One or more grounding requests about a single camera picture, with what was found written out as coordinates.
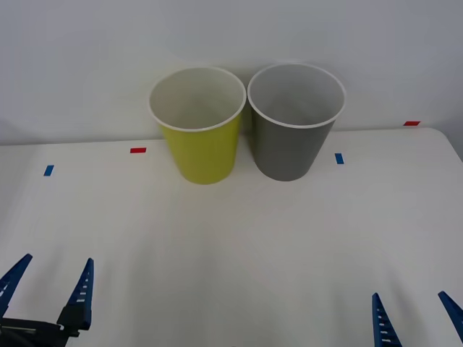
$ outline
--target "white table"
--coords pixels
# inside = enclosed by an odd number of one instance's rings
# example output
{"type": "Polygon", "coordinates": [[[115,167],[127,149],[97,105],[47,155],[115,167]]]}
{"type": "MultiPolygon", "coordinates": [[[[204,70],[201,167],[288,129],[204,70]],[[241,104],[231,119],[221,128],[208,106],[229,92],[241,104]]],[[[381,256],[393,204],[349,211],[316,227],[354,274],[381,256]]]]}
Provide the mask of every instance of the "white table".
{"type": "Polygon", "coordinates": [[[432,129],[332,132],[293,182],[241,139],[210,186],[162,140],[0,147],[0,274],[34,256],[5,317],[55,322],[92,257],[71,346],[372,346],[377,291],[404,347],[460,347],[437,294],[463,306],[462,249],[463,164],[432,129]]]}

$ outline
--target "cup rim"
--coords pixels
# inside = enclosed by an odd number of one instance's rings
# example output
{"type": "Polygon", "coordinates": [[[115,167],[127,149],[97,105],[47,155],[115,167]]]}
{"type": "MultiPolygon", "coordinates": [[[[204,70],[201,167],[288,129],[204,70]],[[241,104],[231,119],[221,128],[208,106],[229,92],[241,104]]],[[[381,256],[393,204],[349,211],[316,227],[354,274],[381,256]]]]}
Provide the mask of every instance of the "cup rim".
{"type": "Polygon", "coordinates": [[[278,63],[278,64],[273,64],[273,65],[270,65],[269,67],[264,67],[263,69],[261,69],[259,72],[257,72],[254,76],[252,76],[249,84],[247,85],[247,99],[249,100],[249,103],[251,104],[252,106],[252,109],[254,111],[256,111],[259,116],[263,117],[264,119],[268,120],[268,121],[271,121],[272,123],[274,124],[278,124],[278,125],[281,125],[282,127],[286,127],[286,128],[293,128],[293,129],[311,129],[311,128],[318,128],[318,127],[322,127],[323,125],[327,125],[329,123],[331,123],[332,121],[335,121],[336,118],[338,118],[338,116],[342,113],[342,111],[345,109],[346,107],[346,98],[347,98],[347,94],[346,94],[346,88],[344,88],[344,86],[342,85],[341,81],[338,80],[338,78],[336,76],[334,76],[332,73],[326,71],[325,69],[322,69],[321,67],[317,67],[315,65],[312,65],[312,64],[305,64],[305,63],[278,63]],[[254,104],[254,102],[252,101],[252,98],[251,98],[251,93],[250,93],[250,89],[251,89],[251,85],[252,83],[255,81],[256,77],[258,77],[260,74],[262,74],[263,72],[269,70],[269,69],[272,69],[272,68],[275,68],[275,67],[282,67],[284,65],[300,65],[302,67],[310,67],[312,69],[317,69],[317,70],[320,70],[322,71],[323,73],[327,74],[329,77],[333,78],[333,80],[336,81],[336,83],[338,84],[338,86],[341,88],[342,90],[342,95],[343,95],[343,103],[342,103],[342,107],[341,109],[338,111],[338,113],[336,113],[333,117],[331,117],[330,119],[328,119],[327,121],[322,121],[321,123],[317,123],[317,124],[309,124],[309,125],[295,125],[295,124],[288,124],[288,123],[284,123],[282,121],[276,121],[275,119],[272,119],[271,117],[269,116],[266,116],[262,111],[259,110],[259,108],[257,108],[257,106],[254,104]]]}
{"type": "Polygon", "coordinates": [[[235,74],[232,74],[230,71],[228,70],[225,70],[225,69],[222,69],[220,67],[208,67],[208,66],[199,66],[199,67],[187,67],[187,68],[184,68],[184,69],[178,69],[174,72],[171,72],[169,74],[166,74],[166,75],[163,75],[161,76],[160,78],[158,78],[152,88],[150,89],[150,94],[148,96],[148,109],[150,110],[150,114],[151,116],[160,124],[162,125],[163,127],[166,127],[166,128],[169,128],[171,130],[176,130],[178,132],[206,132],[208,130],[212,130],[212,129],[215,129],[215,128],[219,128],[219,127],[222,127],[223,125],[229,123],[230,121],[234,120],[240,113],[241,111],[243,110],[243,108],[245,107],[245,104],[246,104],[246,100],[247,100],[247,91],[246,91],[246,87],[245,85],[243,85],[243,82],[235,75],[235,74]],[[166,122],[160,120],[155,114],[154,114],[154,111],[153,109],[151,108],[151,96],[153,94],[153,91],[154,89],[157,87],[157,85],[161,82],[163,82],[164,80],[167,80],[168,78],[170,78],[171,76],[173,76],[174,74],[176,73],[179,73],[179,72],[183,72],[183,71],[187,71],[187,70],[193,70],[193,69],[209,69],[209,70],[216,70],[216,71],[220,71],[220,72],[223,72],[231,77],[234,78],[234,80],[236,80],[243,92],[243,101],[241,102],[241,105],[240,107],[238,108],[238,111],[236,111],[232,116],[230,116],[229,118],[225,119],[224,121],[222,121],[221,123],[218,123],[218,124],[215,124],[215,125],[212,125],[210,127],[206,127],[206,128],[197,128],[197,129],[188,129],[188,128],[179,128],[179,127],[174,127],[173,125],[170,125],[170,124],[167,124],[166,122]]]}

